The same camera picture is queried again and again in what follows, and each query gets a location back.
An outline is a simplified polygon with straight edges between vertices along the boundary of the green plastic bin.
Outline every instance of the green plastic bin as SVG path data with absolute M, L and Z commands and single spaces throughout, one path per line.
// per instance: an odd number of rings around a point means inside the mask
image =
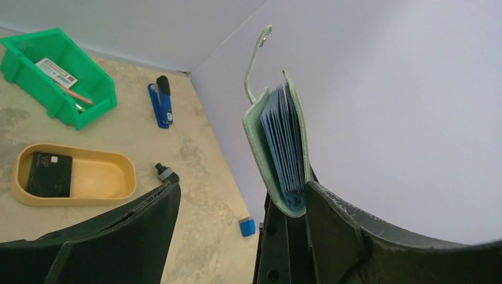
M 7 82 L 19 85 L 45 108 L 50 117 L 82 129 L 117 105 L 113 80 L 61 29 L 0 39 L 6 52 L 0 70 Z M 91 99 L 90 106 L 69 96 L 34 63 L 49 58 L 77 78 L 71 90 Z M 75 103 L 86 111 L 79 113 Z

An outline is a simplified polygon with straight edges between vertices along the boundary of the blue eraser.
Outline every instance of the blue eraser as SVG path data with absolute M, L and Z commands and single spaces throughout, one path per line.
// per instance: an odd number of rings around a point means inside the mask
M 256 226 L 253 217 L 247 217 L 239 221 L 240 232 L 243 237 L 249 237 L 256 233 Z

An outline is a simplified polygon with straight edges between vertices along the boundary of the oval tray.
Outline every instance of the oval tray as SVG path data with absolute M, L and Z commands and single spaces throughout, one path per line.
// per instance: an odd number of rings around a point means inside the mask
M 39 197 L 25 190 L 33 153 L 37 151 L 73 157 L 70 197 Z M 25 148 L 17 158 L 12 179 L 12 194 L 31 206 L 115 205 L 135 190 L 136 171 L 127 157 L 55 144 Z

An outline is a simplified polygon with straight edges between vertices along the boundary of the concrete floor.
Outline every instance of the concrete floor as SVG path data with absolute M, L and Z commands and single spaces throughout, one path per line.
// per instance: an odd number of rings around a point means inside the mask
M 5 49 L 0 47 L 0 60 Z M 76 131 L 46 114 L 17 85 L 0 78 L 0 242 L 33 240 L 113 209 L 21 204 L 10 193 L 12 167 L 34 143 L 56 143 L 119 152 L 135 167 L 130 200 L 159 185 L 155 163 L 181 178 L 182 199 L 162 283 L 251 283 L 258 237 L 243 238 L 239 219 L 248 216 L 230 169 L 187 77 L 94 58 L 113 78 L 118 106 Z M 167 75 L 174 125 L 157 127 L 147 85 Z

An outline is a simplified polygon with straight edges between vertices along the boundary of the blue stapler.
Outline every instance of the blue stapler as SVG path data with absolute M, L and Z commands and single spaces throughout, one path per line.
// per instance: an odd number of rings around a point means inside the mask
M 169 128 L 173 123 L 173 116 L 168 78 L 166 76 L 158 77 L 157 84 L 148 85 L 148 93 L 150 93 L 157 124 L 160 128 Z

